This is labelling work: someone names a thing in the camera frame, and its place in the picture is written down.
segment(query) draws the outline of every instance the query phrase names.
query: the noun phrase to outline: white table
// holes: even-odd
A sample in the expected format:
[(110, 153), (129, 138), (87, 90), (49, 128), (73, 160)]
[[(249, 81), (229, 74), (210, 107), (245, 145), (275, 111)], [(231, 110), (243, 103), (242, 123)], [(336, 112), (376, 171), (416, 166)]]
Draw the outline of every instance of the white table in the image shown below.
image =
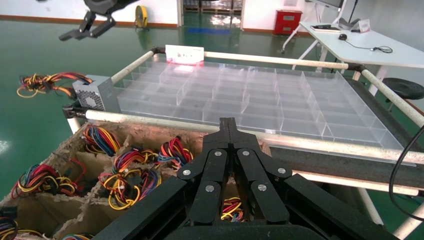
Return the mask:
[[(303, 59), (306, 54), (320, 42), (322, 44), (320, 61), (325, 61), (327, 52), (330, 51), (336, 58), (345, 63), (379, 65), (380, 68), (376, 76), (381, 81), (386, 76), (389, 66), (424, 68), (424, 52), (378, 32), (369, 31), (358, 33), (350, 32), (349, 30), (341, 30), (341, 32), (319, 32), (311, 28), (311, 26), (315, 26), (317, 23), (301, 21), (299, 24), (315, 38), (315, 42), (299, 59)], [(384, 53), (379, 50), (371, 51), (368, 49), (355, 48), (349, 43), (339, 40), (340, 34), (346, 34), (347, 41), (357, 47), (371, 49), (374, 47), (388, 46), (393, 49), (393, 52)], [(371, 85), (369, 91), (375, 95), (377, 93), (377, 88)]]

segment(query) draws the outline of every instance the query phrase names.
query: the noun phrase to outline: red cabinet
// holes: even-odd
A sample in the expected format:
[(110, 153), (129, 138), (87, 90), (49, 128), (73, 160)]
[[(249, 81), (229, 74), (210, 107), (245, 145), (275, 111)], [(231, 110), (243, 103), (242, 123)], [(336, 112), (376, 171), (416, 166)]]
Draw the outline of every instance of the red cabinet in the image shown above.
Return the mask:
[(291, 34), (299, 26), (301, 16), (301, 11), (277, 10), (273, 34)]

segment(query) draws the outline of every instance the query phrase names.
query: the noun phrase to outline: clear plastic tray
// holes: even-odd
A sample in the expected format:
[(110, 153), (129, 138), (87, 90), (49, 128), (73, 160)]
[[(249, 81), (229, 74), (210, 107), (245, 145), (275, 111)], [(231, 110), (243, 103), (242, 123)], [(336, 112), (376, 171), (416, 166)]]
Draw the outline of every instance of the clear plastic tray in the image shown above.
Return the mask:
[(402, 149), (343, 76), (204, 62), (147, 61), (115, 87), (122, 112)]

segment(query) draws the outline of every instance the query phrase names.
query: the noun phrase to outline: green floor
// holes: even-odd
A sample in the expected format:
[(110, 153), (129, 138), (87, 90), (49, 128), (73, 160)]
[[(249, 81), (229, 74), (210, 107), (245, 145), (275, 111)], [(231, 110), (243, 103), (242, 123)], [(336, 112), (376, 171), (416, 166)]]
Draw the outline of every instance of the green floor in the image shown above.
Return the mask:
[[(16, 89), (21, 75), (80, 72), (111, 76), (152, 47), (166, 44), (199, 46), (213, 52), (298, 58), (313, 41), (308, 37), (295, 38), (282, 55), (280, 49), (286, 37), (240, 31), (240, 17), (187, 13), (184, 24), (178, 29), (153, 28), (150, 31), (115, 27), (99, 39), (61, 42), (58, 36), (75, 29), (76, 25), (0, 21), (0, 168), (5, 170), (0, 176), (0, 195), (6, 195), (28, 167), (44, 160), (71, 135), (62, 113), (62, 106), (71, 101), (55, 93), (30, 99), (18, 97)], [(190, 27), (230, 29), (230, 34), (189, 33)], [(313, 50), (305, 59), (317, 60), (317, 57)], [(327, 57), (327, 61), (333, 60), (334, 57)], [(207, 61), (241, 64), (236, 60)], [(270, 63), (247, 64), (291, 68)], [(308, 67), (298, 69), (312, 70)], [(408, 130), (416, 131), (417, 126), (397, 111), (394, 109), (394, 114)], [(394, 231), (406, 217), (391, 205), (387, 193), (370, 191), (370, 195), (388, 230)], [(400, 201), (410, 211), (418, 206), (412, 200)], [(408, 239), (422, 239), (423, 233), (421, 226)]]

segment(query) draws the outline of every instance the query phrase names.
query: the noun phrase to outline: white label card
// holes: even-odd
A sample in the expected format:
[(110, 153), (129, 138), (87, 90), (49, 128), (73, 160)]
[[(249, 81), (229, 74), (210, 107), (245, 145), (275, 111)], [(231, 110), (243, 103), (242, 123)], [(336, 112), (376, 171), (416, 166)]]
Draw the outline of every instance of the white label card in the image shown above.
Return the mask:
[(205, 50), (197, 46), (166, 45), (166, 60), (177, 64), (197, 64), (205, 59)]
[(358, 24), (359, 24), (359, 30), (360, 30), (361, 34), (371, 31), (369, 19), (360, 20), (360, 21), (358, 21)]

